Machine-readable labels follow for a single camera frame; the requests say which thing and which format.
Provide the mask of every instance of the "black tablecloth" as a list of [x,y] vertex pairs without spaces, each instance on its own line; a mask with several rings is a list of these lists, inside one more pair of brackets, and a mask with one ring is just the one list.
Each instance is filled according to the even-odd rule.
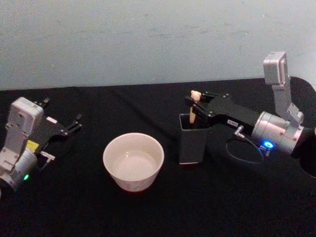
[[[303,125],[315,126],[314,90],[297,78],[291,86]],[[297,160],[273,152],[258,165],[235,161],[225,151],[234,131],[216,125],[203,163],[178,164],[179,114],[188,112],[191,89],[227,92],[240,105],[275,114],[263,79],[1,91],[0,144],[19,96],[48,96],[45,115],[67,124],[81,113],[83,128],[51,144],[56,160],[1,200],[0,236],[315,236],[316,179]],[[155,137],[165,152],[153,185],[136,194],[121,190],[102,162],[105,146],[128,132]],[[251,146],[230,148],[258,158]]]

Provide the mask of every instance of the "yellow label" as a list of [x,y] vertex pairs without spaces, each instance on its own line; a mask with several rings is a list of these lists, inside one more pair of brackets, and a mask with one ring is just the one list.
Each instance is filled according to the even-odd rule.
[[34,152],[37,147],[39,147],[39,144],[37,144],[36,142],[33,142],[31,140],[28,140],[28,142],[26,144],[26,148],[28,148],[29,150]]

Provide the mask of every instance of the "white bowl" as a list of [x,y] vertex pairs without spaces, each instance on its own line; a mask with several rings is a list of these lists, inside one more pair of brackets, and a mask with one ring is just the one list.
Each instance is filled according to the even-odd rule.
[[143,133],[127,133],[112,140],[103,152],[103,164],[124,190],[139,192],[155,180],[164,159],[161,144]]

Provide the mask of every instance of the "cable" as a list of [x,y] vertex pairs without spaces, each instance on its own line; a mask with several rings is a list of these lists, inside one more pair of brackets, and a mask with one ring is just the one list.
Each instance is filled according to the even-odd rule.
[[233,154],[231,154],[230,151],[228,150],[228,144],[229,144],[229,142],[232,141],[232,140],[237,140],[236,138],[232,138],[232,139],[230,139],[230,140],[228,140],[228,141],[226,142],[226,145],[225,145],[225,146],[226,146],[226,152],[227,152],[232,158],[234,158],[234,159],[236,159],[236,160],[239,160],[239,161],[242,161],[242,162],[245,162],[245,163],[248,163],[248,164],[260,164],[260,163],[262,163],[262,162],[264,161],[264,157],[263,157],[263,154],[262,154],[261,150],[256,146],[256,144],[254,144],[254,143],[253,143],[251,140],[249,140],[248,138],[244,137],[243,139],[244,139],[245,141],[247,141],[249,144],[251,144],[252,146],[254,146],[254,147],[259,151],[259,154],[260,154],[260,156],[261,156],[261,161],[256,162],[256,161],[249,161],[249,160],[245,160],[245,159],[240,159],[240,158],[234,156]]

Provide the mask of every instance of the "pen holder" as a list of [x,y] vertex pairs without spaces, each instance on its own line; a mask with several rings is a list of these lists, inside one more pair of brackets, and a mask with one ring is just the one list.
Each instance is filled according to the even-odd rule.
[[179,163],[194,164],[202,162],[209,127],[198,120],[194,124],[190,124],[189,114],[180,114],[179,119],[181,127]]

